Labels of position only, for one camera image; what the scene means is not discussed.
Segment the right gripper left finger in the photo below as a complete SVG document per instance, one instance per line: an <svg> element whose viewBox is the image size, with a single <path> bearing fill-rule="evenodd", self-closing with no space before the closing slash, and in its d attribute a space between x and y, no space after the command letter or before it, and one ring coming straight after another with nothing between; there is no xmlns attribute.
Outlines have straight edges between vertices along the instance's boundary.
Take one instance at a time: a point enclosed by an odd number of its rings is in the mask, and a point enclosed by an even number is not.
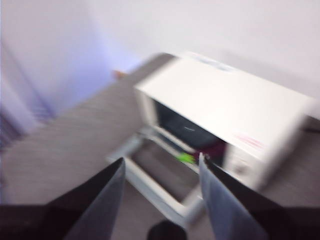
<svg viewBox="0 0 320 240"><path fill-rule="evenodd" d="M119 158L76 188L46 204L2 204L2 240L108 240L125 183Z"/></svg>

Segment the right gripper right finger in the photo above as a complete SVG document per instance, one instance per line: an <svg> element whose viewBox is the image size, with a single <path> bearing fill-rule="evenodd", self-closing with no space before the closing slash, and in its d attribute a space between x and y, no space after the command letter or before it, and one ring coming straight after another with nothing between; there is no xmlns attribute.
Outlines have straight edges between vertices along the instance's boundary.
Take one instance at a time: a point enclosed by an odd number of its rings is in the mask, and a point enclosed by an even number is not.
<svg viewBox="0 0 320 240"><path fill-rule="evenodd" d="M318 240L320 210L284 207L199 155L202 198L217 240Z"/></svg>

